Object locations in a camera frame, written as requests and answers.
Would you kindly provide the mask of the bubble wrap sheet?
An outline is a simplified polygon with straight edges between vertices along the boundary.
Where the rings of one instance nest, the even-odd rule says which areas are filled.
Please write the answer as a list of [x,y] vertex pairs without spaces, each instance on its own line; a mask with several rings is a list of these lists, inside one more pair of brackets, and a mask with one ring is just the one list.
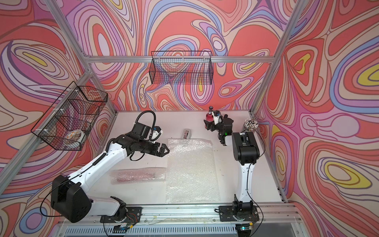
[[163,182],[166,180],[166,172],[167,169],[164,167],[122,169],[113,170],[110,178],[112,184]]
[[213,144],[205,139],[169,139],[166,203],[217,203],[220,191]]

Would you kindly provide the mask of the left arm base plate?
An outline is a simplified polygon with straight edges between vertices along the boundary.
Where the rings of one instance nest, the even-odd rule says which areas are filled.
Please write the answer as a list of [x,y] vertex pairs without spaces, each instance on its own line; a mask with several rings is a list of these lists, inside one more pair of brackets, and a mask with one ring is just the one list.
[[101,216],[101,223],[139,223],[142,216],[142,207],[140,206],[127,206],[121,207],[113,216]]

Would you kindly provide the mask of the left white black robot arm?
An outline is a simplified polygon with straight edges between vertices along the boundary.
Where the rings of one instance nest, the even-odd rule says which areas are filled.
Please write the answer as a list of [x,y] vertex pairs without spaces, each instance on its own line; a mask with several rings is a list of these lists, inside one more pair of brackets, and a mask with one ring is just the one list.
[[162,129],[136,122],[133,129],[108,141],[102,154],[68,176],[59,175],[52,182],[50,206],[72,223],[88,216],[103,216],[116,223],[127,219],[129,211],[120,198],[91,197],[88,192],[96,182],[125,158],[139,152],[164,157],[169,154],[166,144],[157,142]]

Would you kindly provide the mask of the grey tape dispenser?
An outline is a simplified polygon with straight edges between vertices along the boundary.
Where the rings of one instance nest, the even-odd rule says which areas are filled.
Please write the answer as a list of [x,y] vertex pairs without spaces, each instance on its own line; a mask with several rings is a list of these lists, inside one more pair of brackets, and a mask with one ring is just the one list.
[[191,130],[190,129],[184,129],[182,134],[183,139],[190,139],[191,138]]

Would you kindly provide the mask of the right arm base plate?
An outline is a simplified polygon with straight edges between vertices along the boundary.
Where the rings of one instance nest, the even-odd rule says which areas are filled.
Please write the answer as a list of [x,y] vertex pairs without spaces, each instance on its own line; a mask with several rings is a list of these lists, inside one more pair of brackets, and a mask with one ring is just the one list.
[[256,206],[239,208],[231,205],[222,205],[215,208],[221,222],[252,222],[260,221],[259,213]]

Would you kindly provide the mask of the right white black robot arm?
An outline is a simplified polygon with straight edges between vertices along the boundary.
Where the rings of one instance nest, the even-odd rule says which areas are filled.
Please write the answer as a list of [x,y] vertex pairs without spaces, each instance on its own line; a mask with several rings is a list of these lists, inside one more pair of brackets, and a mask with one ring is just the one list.
[[243,124],[242,132],[233,131],[234,121],[227,114],[219,111],[209,112],[208,119],[204,120],[205,128],[218,132],[218,139],[223,146],[227,146],[227,138],[231,138],[233,155],[240,166],[237,193],[231,205],[221,205],[215,209],[221,222],[250,222],[254,224],[260,220],[259,205],[253,200],[249,191],[252,185],[252,173],[258,159],[263,155],[260,151],[254,131],[258,128],[255,120],[247,119]]

